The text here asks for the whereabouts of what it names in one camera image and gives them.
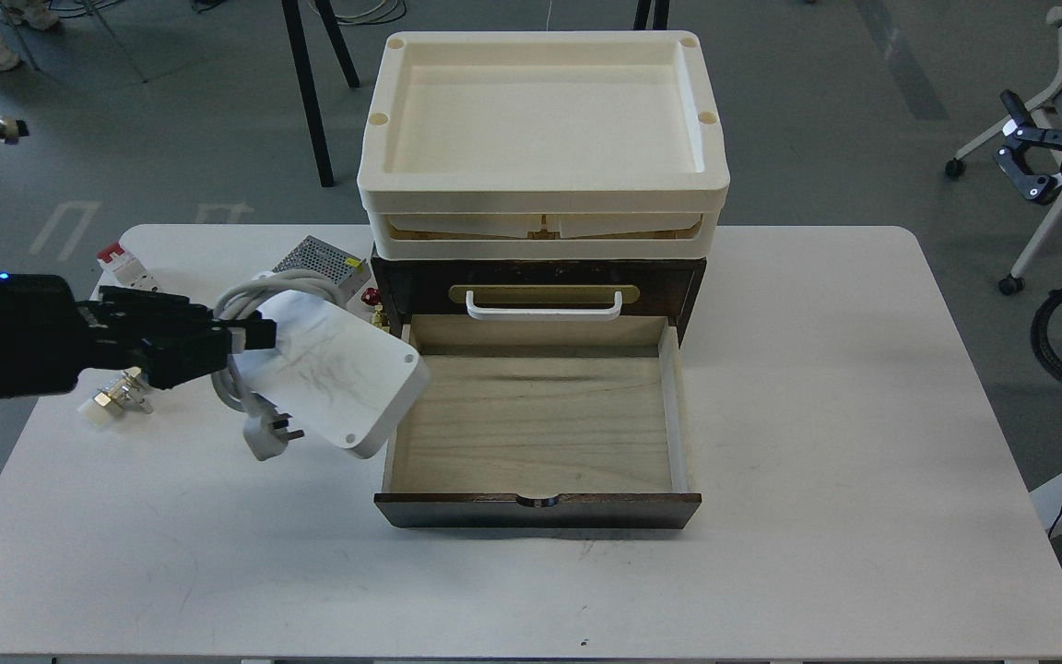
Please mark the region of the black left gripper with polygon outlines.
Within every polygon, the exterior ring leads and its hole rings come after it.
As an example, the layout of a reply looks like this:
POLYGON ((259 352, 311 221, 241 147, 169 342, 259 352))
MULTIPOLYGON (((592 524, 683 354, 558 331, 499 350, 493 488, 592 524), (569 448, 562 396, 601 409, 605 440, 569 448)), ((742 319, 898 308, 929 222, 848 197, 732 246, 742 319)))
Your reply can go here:
POLYGON ((172 388, 276 345, 262 314, 222 320, 182 295, 114 286, 76 302, 58 276, 0 272, 0 398, 67 394, 86 365, 139 367, 148 385, 172 388))

